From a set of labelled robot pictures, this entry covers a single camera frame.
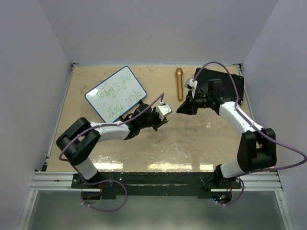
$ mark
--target purple cable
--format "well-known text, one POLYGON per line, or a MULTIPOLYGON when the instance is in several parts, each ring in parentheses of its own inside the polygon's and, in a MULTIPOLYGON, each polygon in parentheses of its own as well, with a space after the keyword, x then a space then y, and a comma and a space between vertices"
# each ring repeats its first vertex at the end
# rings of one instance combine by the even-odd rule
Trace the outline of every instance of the purple cable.
POLYGON ((271 141, 271 142, 273 142, 273 143, 275 143, 275 144, 277 144, 277 145, 279 145, 279 146, 282 146, 282 147, 284 147, 284 148, 286 148, 286 149, 289 149, 289 150, 292 150, 292 151, 294 151, 294 152, 297 152, 298 154, 300 154, 301 156, 304 157, 304 159, 303 159, 302 161, 300 161, 300 162, 298 162, 298 163, 295 163, 295 164, 291 164, 291 165, 287 165, 287 166, 283 166, 283 167, 277 167, 277 168, 273 168, 273 169, 255 170, 255 171, 253 171, 253 172, 264 172, 264 171, 275 172, 275 171, 277 171, 277 170, 290 169, 290 168, 299 166, 299 165, 301 165, 301 164, 304 164, 304 163, 307 161, 307 156, 306 156, 306 154, 305 154, 304 152, 302 152, 301 150, 296 149, 296 148, 294 148, 294 147, 291 147, 291 146, 289 146, 289 145, 287 145, 287 144, 284 144, 284 143, 282 143, 282 142, 279 142, 279 141, 277 141, 277 140, 274 140, 274 139, 272 139, 271 137, 267 136, 267 135, 264 134, 261 130, 259 130, 255 125, 253 125, 252 122, 249 121, 249 120, 247 119, 247 117, 244 116, 239 110, 236 109, 236 111, 240 114, 240 116, 241 116, 251 127, 253 127, 253 128, 254 128, 258 133, 260 133, 264 138, 266 138, 267 140, 269 140, 269 141, 271 141))
POLYGON ((226 203, 226 204, 222 204, 222 203, 219 203, 219 202, 217 202, 217 204, 222 205, 222 206, 228 206, 228 205, 231 205, 231 204, 233 204, 234 202, 236 202, 238 199, 240 199, 240 197, 243 195, 243 192, 244 192, 244 182, 243 182, 240 178, 239 178, 239 181, 241 182, 242 190, 241 190, 240 194, 237 196, 237 198, 234 199, 234 200, 229 201, 229 202, 226 203))
MULTIPOLYGON (((88 129, 86 129, 85 131, 81 132, 80 134, 78 134, 74 139, 72 139, 67 146, 64 147, 64 149, 61 151, 60 155, 59 155, 59 160, 60 161, 67 161, 67 159, 64 159, 62 158, 63 154, 66 152, 66 150, 77 140, 79 139, 80 137, 84 136, 86 133, 88 133, 89 131, 95 129, 95 128, 100 128, 100 127, 104 127, 104 126, 121 126, 123 124, 126 124, 136 118, 138 118, 140 115, 142 115, 146 110, 148 110, 151 106, 153 106, 154 103, 156 103, 160 98, 161 98, 161 101, 163 101, 163 97, 164 97, 164 93, 162 93, 157 99, 155 99, 148 107, 146 107, 146 109, 144 109, 142 112, 140 112, 138 115, 136 115, 135 117, 125 121, 125 122, 122 122, 120 124, 115 124, 115 123, 105 123, 105 124, 101 124, 101 125, 97 125, 97 126, 93 126, 93 127, 90 127, 88 129)), ((128 198, 128 193, 127 193, 127 189, 125 188, 125 186, 119 182, 119 181, 115 181, 115 180, 103 180, 103 181, 99 181, 99 182, 96 182, 96 183, 89 183, 85 180, 85 178, 81 175, 81 173, 78 171, 78 169, 72 165, 72 167, 75 169, 75 171, 79 174, 80 178, 82 179, 82 181, 87 184, 87 185, 97 185, 97 184, 101 184, 101 183, 105 183, 105 182, 115 182, 115 183, 118 183, 125 191, 125 199, 123 201, 123 203, 118 206, 117 208, 115 209, 103 209, 103 208, 99 208, 99 207, 95 207, 95 206, 92 206, 92 205, 89 205, 87 204, 83 197, 81 196, 81 200, 83 203, 85 203, 88 207, 92 208, 92 209, 95 209, 95 210, 98 210, 98 211, 102 211, 102 212, 114 212, 114 211, 117 211, 119 209, 121 209, 126 201, 127 201, 127 198, 128 198)))
POLYGON ((78 170, 77 170, 76 167, 74 167, 73 165, 72 165, 72 167, 77 171, 77 173, 79 174, 79 176, 80 176, 80 178, 82 179, 82 181, 83 181, 85 184, 87 184, 87 185, 97 185, 97 184, 106 183, 106 182, 115 182, 115 183, 118 183, 118 184, 124 189, 124 191, 125 191, 125 199, 124 199, 123 203, 122 203, 120 206, 118 206, 117 208, 114 208, 114 209, 104 209, 104 208, 95 207, 95 206, 92 206, 92 205, 87 204, 87 203, 84 201, 83 197, 81 196, 81 200, 82 200, 82 202, 83 202, 86 206, 88 206, 88 207, 90 207, 90 208, 92 208, 92 209, 95 209, 95 210, 97 210, 97 211, 101 211, 101 212, 115 212, 115 211, 121 209, 121 208, 125 205, 125 203, 126 203, 126 201, 127 201, 127 198, 128 198, 128 193, 127 193, 127 189, 125 188, 125 186, 124 186, 121 182, 116 181, 116 180, 103 180, 103 181, 99 181, 99 182, 95 182, 95 183, 89 183, 89 182, 87 182, 87 181, 85 180, 85 178, 81 175, 81 173, 78 172, 78 170))
POLYGON ((124 121, 122 123, 120 123, 118 126, 121 126, 123 124, 126 124, 126 123, 129 123, 130 121, 138 118, 139 116, 141 116, 143 113, 145 113, 146 110, 148 110, 150 107, 153 106, 154 103, 156 103, 160 98, 161 98, 161 101, 163 101, 163 97, 164 97, 164 93, 162 93, 160 96, 158 96, 149 106, 146 107, 146 109, 144 109, 142 112, 140 112, 139 114, 137 114, 136 116, 134 116, 133 118, 127 120, 127 121, 124 121))
MULTIPOLYGON (((237 91, 237 89, 236 89, 236 84, 235 84, 235 82, 234 82, 233 77, 231 76, 231 73, 229 72, 229 70, 227 69, 227 67, 224 66, 222 63, 217 62, 217 61, 211 61, 211 62, 206 63, 206 64, 203 65, 203 67, 197 72, 197 74, 196 74, 195 77, 194 77, 194 80, 197 79, 197 77, 198 77, 198 75, 200 74, 200 72, 201 72, 207 65, 210 65, 210 64, 213 64, 213 63, 222 66, 222 67, 226 70, 226 72, 228 73, 228 76, 230 77, 230 80, 231 80, 231 82, 232 82, 232 85, 233 85, 234 90, 235 90, 235 93, 236 93, 235 109, 236 109, 236 111, 238 112, 238 114, 239 114, 239 115, 240 115, 240 116, 241 116, 251 127, 253 127, 260 135, 262 135, 262 136, 263 136, 264 138, 266 138, 267 140, 269 140, 269 141, 271 141, 271 142, 273 142, 273 143, 275 143, 275 144, 277 144, 277 145, 279 145, 279 146, 282 146, 282 147, 284 147, 284 148, 287 148, 287 149, 289 149, 289 150, 292 150, 292 151, 294 151, 294 152, 297 152, 298 154, 300 154, 300 155, 302 155, 302 156, 304 157, 304 159, 303 159, 302 161, 300 161, 300 162, 298 162, 298 163, 295 163, 295 164, 291 164, 291 165, 287 165, 287 166, 283 166, 283 167, 278 167, 278 168, 273 168, 273 169, 254 170, 254 171, 251 171, 251 172, 247 172, 247 173, 240 174, 240 175, 238 175, 238 177, 243 176, 243 175, 247 175, 247 174, 249 174, 249 173, 265 172, 265 171, 275 172, 275 171, 277 171, 277 170, 290 169, 290 168, 299 166, 299 165, 304 164, 305 162, 307 162, 307 156, 306 156, 306 154, 305 154, 304 152, 302 152, 301 150, 298 150, 298 149, 296 149, 296 148, 294 148, 294 147, 291 147, 291 146, 289 146, 289 145, 287 145, 287 144, 283 144, 282 142, 279 142, 279 141, 276 141, 276 140, 270 138, 269 136, 267 136, 266 134, 264 134, 261 130, 259 130, 257 127, 255 127, 255 125, 254 125, 251 121, 249 121, 248 118, 247 118, 246 116, 244 116, 244 114, 242 114, 242 113, 240 112, 240 110, 237 109, 237 105, 238 105, 238 101, 239 101, 239 94, 238 94, 238 91, 237 91)), ((242 183, 242 190, 241 190, 239 196, 238 196, 236 199, 234 199, 233 201, 230 201, 229 203, 227 203, 227 204, 225 204, 225 205, 233 204, 234 202, 236 202, 236 201, 242 196, 243 191, 244 191, 244 182, 243 182, 240 178, 239 178, 239 180, 240 180, 241 183, 242 183)))
POLYGON ((224 66, 221 62, 218 62, 218 61, 210 61, 210 62, 204 64, 203 67, 201 67, 201 69, 198 70, 197 74, 196 74, 195 77, 194 77, 194 80, 196 80, 196 79, 198 78, 198 75, 201 73, 201 71, 202 71, 206 66, 208 66, 208 65, 210 65, 210 64, 218 64, 218 65, 222 66, 222 67, 226 70, 226 72, 228 73, 228 75, 230 76, 230 80, 231 80, 231 82, 232 82, 232 84, 233 84, 233 86, 234 86, 234 90, 235 90, 235 93, 236 93, 236 104, 235 104, 235 107, 237 107, 238 101, 239 101, 239 94, 238 94, 238 90, 236 89, 235 81, 234 81, 234 79, 232 78, 231 73, 229 72, 229 70, 228 70, 228 69, 226 68, 226 66, 224 66))

